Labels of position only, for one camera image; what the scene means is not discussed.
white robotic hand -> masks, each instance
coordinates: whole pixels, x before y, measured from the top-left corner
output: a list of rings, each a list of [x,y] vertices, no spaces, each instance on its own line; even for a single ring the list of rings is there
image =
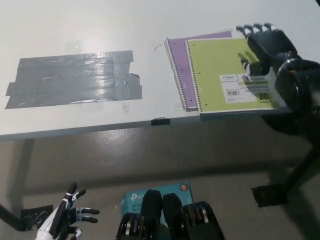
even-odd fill
[[[35,240],[66,240],[69,234],[74,234],[71,240],[78,240],[82,230],[76,226],[71,226],[72,224],[75,222],[98,222],[98,219],[84,214],[96,215],[100,213],[99,210],[87,207],[72,208],[73,204],[86,193],[86,190],[75,193],[76,189],[77,184],[71,184],[60,205],[39,228]]]

notebook label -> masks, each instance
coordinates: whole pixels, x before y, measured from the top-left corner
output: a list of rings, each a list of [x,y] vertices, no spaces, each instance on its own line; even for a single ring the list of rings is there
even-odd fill
[[[270,103],[273,101],[268,76],[230,74],[219,77],[225,101],[229,104],[257,101]]]

purple notebook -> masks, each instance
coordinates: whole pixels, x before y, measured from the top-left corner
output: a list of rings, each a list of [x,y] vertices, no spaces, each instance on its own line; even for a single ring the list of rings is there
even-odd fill
[[[186,40],[191,39],[214,39],[231,38],[232,31],[222,31],[201,36],[169,39],[167,38],[164,46],[170,60],[174,74],[174,80],[179,91],[182,106],[187,111],[197,110],[196,95],[189,68],[188,53],[186,50]]]

notebook spiral binding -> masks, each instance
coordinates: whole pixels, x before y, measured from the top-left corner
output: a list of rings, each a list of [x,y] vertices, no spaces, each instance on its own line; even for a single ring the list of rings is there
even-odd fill
[[[193,84],[193,89],[194,89],[194,93],[195,93],[195,101],[196,101],[196,105],[198,108],[199,113],[202,112],[202,107],[201,107],[201,102],[199,99],[199,89],[198,89],[198,85],[196,83],[196,73],[195,73],[195,69],[194,69],[194,63],[192,61],[191,58],[191,54],[190,54],[190,47],[189,47],[189,41],[185,41],[185,48],[186,48],[186,52],[188,55],[188,61],[189,61],[189,67],[190,67],[190,72],[191,72],[191,78],[192,78],[192,84]]]
[[[174,81],[175,81],[176,87],[178,88],[178,92],[179,92],[179,96],[180,96],[180,99],[181,99],[182,107],[183,107],[183,109],[186,110],[188,108],[187,100],[186,100],[186,96],[184,94],[184,90],[182,88],[182,84],[181,84],[180,77],[179,77],[178,70],[177,70],[177,65],[176,65],[175,59],[174,59],[173,54],[172,54],[171,46],[170,46],[170,43],[169,43],[169,38],[167,38],[165,40],[164,48],[165,48],[166,54],[167,54],[167,56],[169,58],[169,62],[170,62],[170,65],[171,65],[171,68],[172,68],[172,71],[173,71]]]

gray duct tape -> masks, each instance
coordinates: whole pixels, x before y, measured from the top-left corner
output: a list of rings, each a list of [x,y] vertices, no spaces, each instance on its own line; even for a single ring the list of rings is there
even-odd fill
[[[6,109],[141,99],[132,61],[132,51],[21,59]]]
[[[101,101],[135,100],[142,98],[142,86],[120,86],[72,92],[46,92],[15,95],[9,98],[6,109],[33,108]]]
[[[119,77],[88,76],[88,77],[65,77],[43,78],[29,82],[10,82],[7,96],[28,95],[37,93],[72,92],[79,90],[92,90],[111,87],[139,86],[139,76],[129,73]]]
[[[132,63],[132,51],[111,51],[98,53],[85,53],[64,56],[45,56],[20,59],[18,70],[97,66],[112,63]]]

